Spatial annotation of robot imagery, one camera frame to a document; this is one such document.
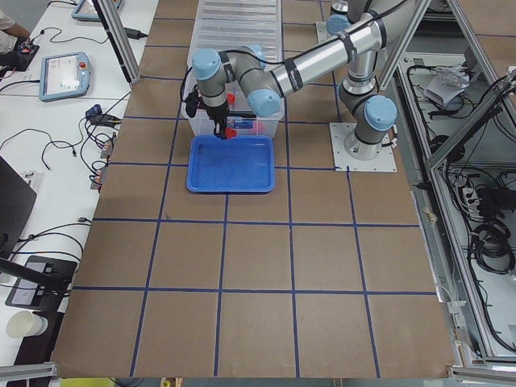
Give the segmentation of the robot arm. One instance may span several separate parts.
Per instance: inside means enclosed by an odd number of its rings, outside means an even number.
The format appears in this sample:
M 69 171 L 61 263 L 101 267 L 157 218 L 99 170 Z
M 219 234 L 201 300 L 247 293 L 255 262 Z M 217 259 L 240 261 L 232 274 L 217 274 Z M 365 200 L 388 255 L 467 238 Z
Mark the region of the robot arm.
M 281 100 L 303 86 L 347 66 L 347 76 L 339 86 L 339 98 L 356 120 L 344 140 L 347 153 L 357 160 L 372 160 L 382 147 L 386 132 L 394 125 L 397 107 L 375 92 L 375 56 L 406 32 L 415 16 L 414 1 L 358 1 L 348 7 L 349 24 L 333 31 L 326 42 L 297 56 L 265 68 L 258 45 L 217 52 L 198 50 L 191 71 L 197 84 L 184 98 L 186 114 L 198 109 L 213 122 L 212 132 L 220 139 L 234 137 L 227 124 L 232 115 L 226 86 L 237 82 L 256 117 L 267 118 L 281 108 Z
M 330 35 L 336 35 L 349 27 L 352 27 L 353 31 L 356 30 L 358 27 L 355 27 L 355 24 L 364 13 L 364 5 L 365 1 L 361 0 L 332 1 L 330 16 L 326 21 L 327 32 Z

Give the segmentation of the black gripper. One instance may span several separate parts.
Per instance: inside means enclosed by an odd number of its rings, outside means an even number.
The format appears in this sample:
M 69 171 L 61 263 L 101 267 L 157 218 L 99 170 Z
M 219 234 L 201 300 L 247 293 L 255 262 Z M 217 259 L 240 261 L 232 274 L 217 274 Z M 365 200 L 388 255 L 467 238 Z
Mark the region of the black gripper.
M 205 110 L 208 117 L 214 121 L 213 133 L 217 138 L 227 139 L 227 117 L 229 104 L 226 94 L 216 98 L 202 96 L 197 89 L 193 89 L 184 100 L 185 112 L 189 118 L 194 118 L 199 109 Z

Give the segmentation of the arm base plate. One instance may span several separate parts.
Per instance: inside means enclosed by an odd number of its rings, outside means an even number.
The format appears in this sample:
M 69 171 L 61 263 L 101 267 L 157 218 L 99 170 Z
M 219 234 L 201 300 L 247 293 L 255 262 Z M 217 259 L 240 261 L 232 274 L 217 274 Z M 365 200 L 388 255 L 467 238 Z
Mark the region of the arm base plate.
M 380 144 L 363 144 L 356 138 L 354 123 L 330 123 L 334 166 L 340 172 L 396 173 L 395 143 L 384 133 Z

